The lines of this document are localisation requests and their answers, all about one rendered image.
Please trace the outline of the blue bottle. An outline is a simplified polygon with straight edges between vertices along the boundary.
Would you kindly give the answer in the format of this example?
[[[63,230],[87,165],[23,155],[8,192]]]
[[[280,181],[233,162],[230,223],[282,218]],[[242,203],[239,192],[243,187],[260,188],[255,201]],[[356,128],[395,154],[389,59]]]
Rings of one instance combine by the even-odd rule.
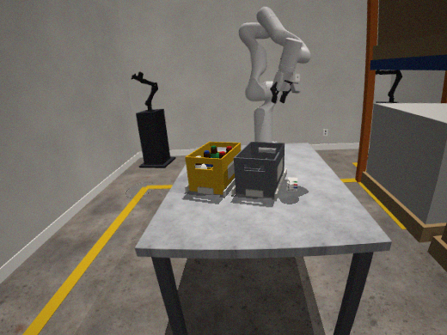
[[[205,150],[204,151],[204,158],[211,158],[211,153],[209,152],[209,150]],[[213,168],[213,164],[205,164],[208,168]]]

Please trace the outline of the white paper pick list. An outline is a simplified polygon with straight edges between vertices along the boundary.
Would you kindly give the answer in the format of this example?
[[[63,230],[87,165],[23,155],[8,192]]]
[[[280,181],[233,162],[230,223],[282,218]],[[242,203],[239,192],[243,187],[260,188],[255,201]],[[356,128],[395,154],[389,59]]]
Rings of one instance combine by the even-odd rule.
[[[297,178],[287,178],[286,191],[297,192]]]

